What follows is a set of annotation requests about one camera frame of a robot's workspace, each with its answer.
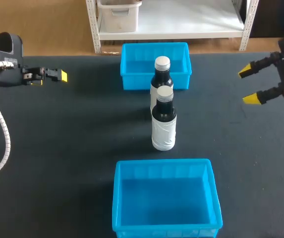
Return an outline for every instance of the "robotic arm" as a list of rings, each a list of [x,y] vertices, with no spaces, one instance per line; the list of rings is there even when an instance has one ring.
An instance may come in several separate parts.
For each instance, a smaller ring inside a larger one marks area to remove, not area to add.
[[[42,85],[45,79],[67,82],[67,74],[61,69],[45,67],[28,68],[23,63],[23,45],[19,36],[7,32],[0,33],[0,86]],[[5,120],[0,112],[0,124],[5,136],[5,153],[0,162],[0,170],[6,164],[11,141]]]
[[[258,91],[254,94],[244,97],[244,103],[262,105],[268,100],[277,98],[280,95],[284,97],[284,38],[279,41],[279,47],[281,52],[273,52],[270,54],[270,57],[266,57],[259,61],[252,61],[241,72],[239,72],[239,76],[241,78],[245,78],[258,73],[261,69],[269,67],[273,64],[277,68],[281,79],[277,87],[273,87],[265,91]]]

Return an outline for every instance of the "white shelf post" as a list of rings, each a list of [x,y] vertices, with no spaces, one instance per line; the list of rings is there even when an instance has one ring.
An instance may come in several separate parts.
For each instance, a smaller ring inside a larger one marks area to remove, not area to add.
[[[97,17],[96,17],[96,1],[86,0],[86,3],[87,3],[88,17],[90,22],[94,51],[97,54],[99,54],[101,53],[101,43],[100,43],[99,29],[97,24]]]
[[[241,45],[240,45],[240,51],[246,50],[247,42],[249,40],[252,26],[253,26],[253,21],[257,9],[257,5],[259,4],[259,0],[247,0],[247,5],[249,5],[247,15],[246,15],[246,20],[244,24],[244,29],[243,29],[243,34],[242,34],[242,40],[241,40]]]

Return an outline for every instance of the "bottle cap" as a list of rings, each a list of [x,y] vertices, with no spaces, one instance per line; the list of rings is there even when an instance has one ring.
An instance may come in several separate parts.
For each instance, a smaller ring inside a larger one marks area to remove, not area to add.
[[[165,85],[157,89],[157,100],[162,103],[167,103],[173,98],[173,90],[171,87]]]
[[[159,71],[166,71],[170,68],[170,58],[166,56],[159,56],[155,60],[155,69]]]

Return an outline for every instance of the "wooden floor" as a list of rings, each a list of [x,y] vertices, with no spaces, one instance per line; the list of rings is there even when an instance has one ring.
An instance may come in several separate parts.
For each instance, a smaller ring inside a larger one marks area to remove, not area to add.
[[[95,55],[85,0],[0,0],[0,32],[3,31],[22,38],[26,56]],[[238,53],[240,40],[185,41],[191,54],[202,54]],[[277,40],[250,39],[247,52],[277,51]],[[122,43],[103,42],[101,50],[118,55]]]

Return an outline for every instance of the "white storage box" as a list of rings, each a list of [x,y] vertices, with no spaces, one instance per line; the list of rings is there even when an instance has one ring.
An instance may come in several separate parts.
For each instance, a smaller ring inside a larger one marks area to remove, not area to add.
[[[133,32],[137,30],[138,8],[136,0],[98,0],[107,32]]]

